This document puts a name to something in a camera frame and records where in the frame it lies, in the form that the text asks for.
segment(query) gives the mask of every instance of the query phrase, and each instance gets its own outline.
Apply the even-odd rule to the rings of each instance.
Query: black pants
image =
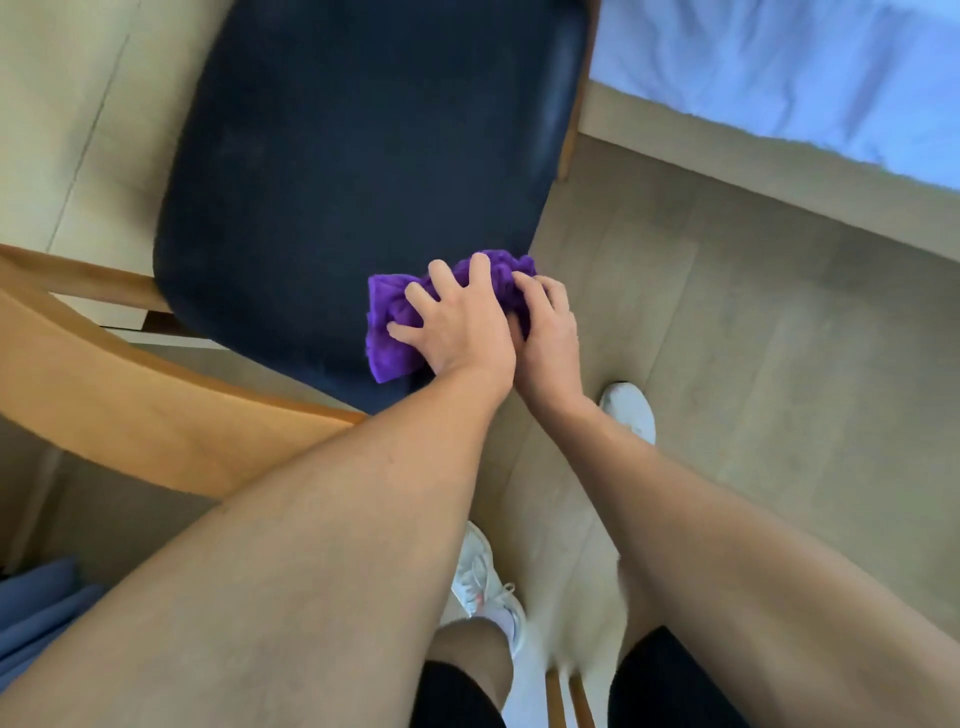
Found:
[[[610,728],[747,728],[677,639],[661,627],[641,640],[610,686]],[[499,711],[453,665],[423,666],[411,728],[503,728]]]

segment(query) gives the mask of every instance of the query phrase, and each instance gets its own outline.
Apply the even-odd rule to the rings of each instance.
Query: black chair seat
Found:
[[[575,0],[238,0],[197,87],[154,266],[229,349],[375,412],[367,278],[525,253],[584,52]]]

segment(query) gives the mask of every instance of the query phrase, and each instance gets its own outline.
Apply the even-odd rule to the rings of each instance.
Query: sock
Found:
[[[499,604],[484,604],[476,611],[473,617],[480,619],[489,619],[507,636],[507,644],[513,645],[514,634],[516,633],[516,622],[514,615],[506,607]]]

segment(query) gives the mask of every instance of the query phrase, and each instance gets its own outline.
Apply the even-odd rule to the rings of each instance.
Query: purple cloth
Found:
[[[493,292],[500,301],[505,313],[515,311],[520,318],[524,331],[529,330],[530,311],[523,300],[523,294],[514,285],[513,271],[535,276],[537,269],[534,259],[524,255],[517,260],[507,251],[483,251],[490,258]],[[453,266],[453,277],[463,286],[469,281],[469,260],[461,260]],[[367,359],[373,378],[380,384],[398,376],[409,375],[426,362],[416,349],[401,344],[389,333],[387,324],[396,321],[408,327],[423,326],[423,319],[411,306],[403,291],[419,281],[427,292],[438,299],[437,289],[433,287],[429,276],[417,278],[402,274],[370,276],[370,313],[367,314]]]

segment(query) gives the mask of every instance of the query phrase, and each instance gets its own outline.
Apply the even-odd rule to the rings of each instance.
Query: shoe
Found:
[[[600,397],[600,409],[629,427],[637,437],[651,445],[657,442],[657,425],[650,402],[635,384],[618,381],[604,390]]]
[[[451,590],[468,617],[476,615],[481,608],[489,611],[501,607],[510,613],[514,621],[510,654],[516,656],[526,637],[527,615],[514,594],[514,585],[500,581],[493,568],[493,550],[487,537],[470,521],[467,522]]]

